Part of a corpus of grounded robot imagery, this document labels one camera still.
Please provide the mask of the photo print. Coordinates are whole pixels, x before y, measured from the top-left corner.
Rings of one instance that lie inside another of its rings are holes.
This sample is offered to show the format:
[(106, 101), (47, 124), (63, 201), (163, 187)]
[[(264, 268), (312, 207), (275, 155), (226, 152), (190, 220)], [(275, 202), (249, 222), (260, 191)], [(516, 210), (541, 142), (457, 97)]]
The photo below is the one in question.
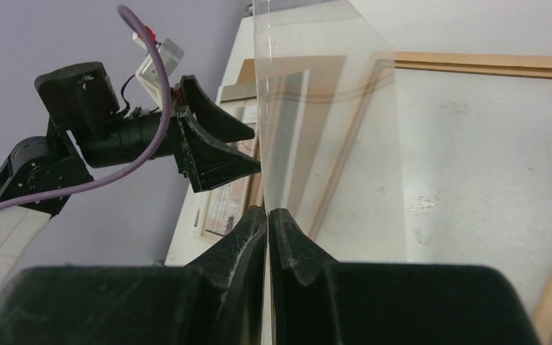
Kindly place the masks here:
[[(308, 180), (308, 165), (301, 162), (301, 149), (305, 147), (301, 134), (303, 120), (308, 106), (305, 99), (309, 96), (309, 75), (302, 73), (301, 82), (287, 82), (287, 95), (292, 99), (284, 98), (284, 106), (293, 105), (297, 111), (297, 120), (290, 135), (290, 152), (287, 154), (287, 171), (282, 188), (282, 201), (289, 204), (290, 209), (297, 208), (303, 195), (303, 188)], [(242, 98), (235, 96), (226, 100), (226, 87), (219, 89), (217, 104), (224, 106), (235, 119), (255, 130), (257, 128), (257, 97)], [(214, 190), (199, 193), (195, 200), (196, 215), (193, 230), (215, 241), (229, 234), (242, 217), (250, 203), (255, 202), (256, 196), (251, 193), (253, 174), (239, 178)]]

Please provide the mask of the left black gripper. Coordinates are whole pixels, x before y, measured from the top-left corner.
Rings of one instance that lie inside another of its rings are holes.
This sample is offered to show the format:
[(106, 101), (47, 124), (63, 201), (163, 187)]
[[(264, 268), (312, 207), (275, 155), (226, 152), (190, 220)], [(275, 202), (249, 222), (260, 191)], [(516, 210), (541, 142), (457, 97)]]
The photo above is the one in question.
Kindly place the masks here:
[[(181, 173), (196, 193), (213, 190), (261, 171), (261, 163), (232, 147), (254, 139), (255, 131), (217, 106), (200, 87), (194, 75), (180, 79), (186, 106), (176, 113), (179, 126)], [(105, 136), (85, 134), (80, 151), (92, 168), (125, 165), (140, 156), (154, 139), (162, 113), (136, 114), (104, 124)]]

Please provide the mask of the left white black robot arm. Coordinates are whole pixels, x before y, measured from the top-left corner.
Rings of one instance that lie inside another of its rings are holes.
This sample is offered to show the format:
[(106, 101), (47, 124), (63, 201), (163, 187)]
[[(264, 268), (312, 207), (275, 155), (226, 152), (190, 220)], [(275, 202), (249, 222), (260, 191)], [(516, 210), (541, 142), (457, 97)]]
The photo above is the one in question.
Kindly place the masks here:
[[(90, 169), (132, 162), (157, 133), (161, 110), (120, 107), (100, 62), (40, 75), (34, 86), (49, 114), (47, 132), (19, 142), (0, 167), (0, 203), (92, 181)], [(197, 193), (258, 173), (259, 161), (236, 142), (254, 130), (219, 108), (196, 78), (172, 89), (171, 120), (155, 157), (174, 157)], [(32, 201), (0, 213), (0, 287), (29, 243), (58, 215), (65, 196)]]

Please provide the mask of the clear acrylic sheet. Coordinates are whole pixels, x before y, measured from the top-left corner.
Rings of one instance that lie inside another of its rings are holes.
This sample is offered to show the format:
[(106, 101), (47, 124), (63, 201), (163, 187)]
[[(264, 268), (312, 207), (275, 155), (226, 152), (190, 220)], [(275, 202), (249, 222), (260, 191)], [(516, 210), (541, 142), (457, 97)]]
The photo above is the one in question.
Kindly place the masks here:
[(349, 1), (253, 10), (266, 208), (341, 261), (405, 261), (391, 44)]

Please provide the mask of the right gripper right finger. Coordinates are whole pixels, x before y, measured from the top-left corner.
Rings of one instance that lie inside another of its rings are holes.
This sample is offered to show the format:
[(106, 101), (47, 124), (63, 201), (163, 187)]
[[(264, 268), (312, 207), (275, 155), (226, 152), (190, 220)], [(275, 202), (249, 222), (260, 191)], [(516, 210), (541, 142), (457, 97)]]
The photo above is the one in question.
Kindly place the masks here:
[(332, 344), (331, 301), (324, 268), (336, 260), (307, 237), (289, 210), (268, 218), (275, 344)]

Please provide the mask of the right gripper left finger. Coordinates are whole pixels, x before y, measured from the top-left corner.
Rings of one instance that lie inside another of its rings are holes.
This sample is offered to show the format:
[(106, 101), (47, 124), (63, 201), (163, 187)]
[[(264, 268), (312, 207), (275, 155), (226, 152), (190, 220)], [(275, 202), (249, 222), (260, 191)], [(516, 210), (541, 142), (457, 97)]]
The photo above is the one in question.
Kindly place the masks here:
[(260, 344), (267, 216), (251, 206), (234, 229), (182, 268), (182, 344)]

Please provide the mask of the brown backing board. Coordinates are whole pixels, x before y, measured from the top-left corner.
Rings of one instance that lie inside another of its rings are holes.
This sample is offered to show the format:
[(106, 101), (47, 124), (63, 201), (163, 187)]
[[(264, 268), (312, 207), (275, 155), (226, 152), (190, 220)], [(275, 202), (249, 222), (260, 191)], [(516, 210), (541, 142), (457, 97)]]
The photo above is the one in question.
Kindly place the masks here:
[[(267, 211), (275, 208), (286, 208), (296, 213), (304, 202), (304, 197), (311, 194), (309, 186), (314, 182), (311, 175), (313, 163), (322, 147), (321, 140), (326, 132), (331, 110), (338, 103), (337, 90), (344, 63), (343, 56), (301, 56), (278, 57), (273, 60), (246, 60), (243, 71), (252, 68), (257, 87), (257, 129), (259, 158), (262, 163), (262, 195)], [(284, 106), (282, 100), (292, 99), (287, 95), (287, 82), (301, 82), (302, 73), (309, 75), (309, 96), (305, 99), (308, 108), (303, 120), (301, 139), (305, 147), (301, 151), (301, 162), (308, 165), (308, 180), (303, 188), (299, 206), (290, 209), (282, 201), (284, 177), (288, 169), (290, 152), (290, 135), (297, 120), (297, 111), (293, 105)]]

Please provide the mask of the wooden picture frame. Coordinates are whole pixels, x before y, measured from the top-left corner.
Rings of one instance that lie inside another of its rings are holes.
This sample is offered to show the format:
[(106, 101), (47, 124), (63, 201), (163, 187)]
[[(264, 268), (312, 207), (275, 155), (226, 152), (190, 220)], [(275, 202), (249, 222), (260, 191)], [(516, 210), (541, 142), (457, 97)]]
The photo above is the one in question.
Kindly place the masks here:
[(406, 259), (488, 267), (552, 342), (552, 57), (394, 52)]

